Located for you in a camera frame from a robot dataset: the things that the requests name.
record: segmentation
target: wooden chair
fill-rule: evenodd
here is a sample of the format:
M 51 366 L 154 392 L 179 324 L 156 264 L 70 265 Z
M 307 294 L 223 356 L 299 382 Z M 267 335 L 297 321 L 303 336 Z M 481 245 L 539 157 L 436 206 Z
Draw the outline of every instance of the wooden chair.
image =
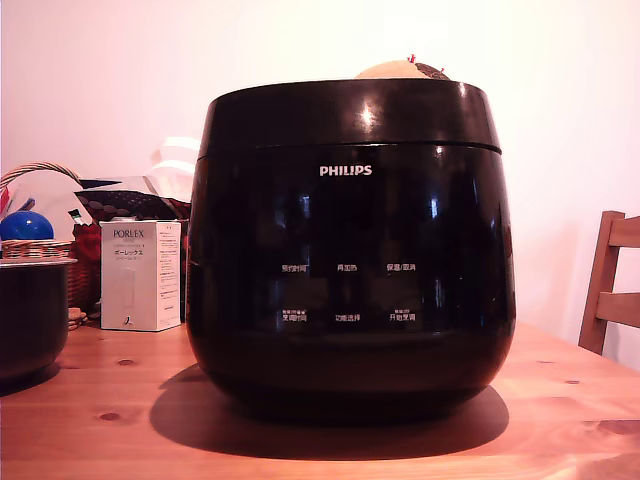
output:
M 578 345 L 602 355 L 607 322 L 640 327 L 640 293 L 612 293 L 620 247 L 640 248 L 640 217 L 602 212 Z

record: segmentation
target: white box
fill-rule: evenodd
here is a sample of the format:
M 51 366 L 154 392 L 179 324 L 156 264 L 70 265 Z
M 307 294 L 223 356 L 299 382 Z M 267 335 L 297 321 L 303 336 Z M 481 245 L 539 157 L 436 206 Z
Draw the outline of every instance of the white box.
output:
M 102 328 L 180 324 L 180 223 L 102 222 Z

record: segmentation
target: glossy black surface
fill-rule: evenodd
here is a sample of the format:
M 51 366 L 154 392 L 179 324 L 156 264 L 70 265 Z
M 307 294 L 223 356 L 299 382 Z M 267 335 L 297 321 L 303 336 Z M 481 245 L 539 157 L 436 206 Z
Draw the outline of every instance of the glossy black surface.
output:
M 68 264 L 0 265 L 0 385 L 52 364 L 68 333 Z
M 320 176 L 323 166 L 371 175 Z M 388 144 L 202 158 L 188 301 L 198 363 L 255 410 L 451 409 L 493 379 L 513 333 L 500 155 Z
M 275 146 L 411 142 L 500 152 L 482 90 L 394 78 L 284 83 L 223 95 L 209 106 L 200 157 Z

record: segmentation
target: philips logo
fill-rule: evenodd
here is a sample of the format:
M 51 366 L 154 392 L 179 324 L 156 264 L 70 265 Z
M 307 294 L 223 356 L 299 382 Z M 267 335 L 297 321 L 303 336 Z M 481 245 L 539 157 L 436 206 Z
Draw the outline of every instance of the philips logo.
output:
M 337 165 L 335 167 L 320 167 L 320 176 L 330 177 L 341 176 L 350 177 L 352 175 L 371 175 L 373 170 L 371 165 Z

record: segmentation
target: pot rim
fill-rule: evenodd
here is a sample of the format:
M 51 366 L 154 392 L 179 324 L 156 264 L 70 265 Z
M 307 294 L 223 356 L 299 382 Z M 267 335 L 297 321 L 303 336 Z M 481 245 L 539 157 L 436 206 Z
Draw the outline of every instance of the pot rim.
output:
M 21 268 L 21 267 L 52 267 L 59 265 L 71 265 L 76 263 L 78 260 L 75 258 L 66 258 L 66 257 L 42 257 L 42 258 L 30 258 L 30 257 L 20 257 L 20 258 L 0 258 L 0 270 L 2 269 L 13 269 L 13 268 Z

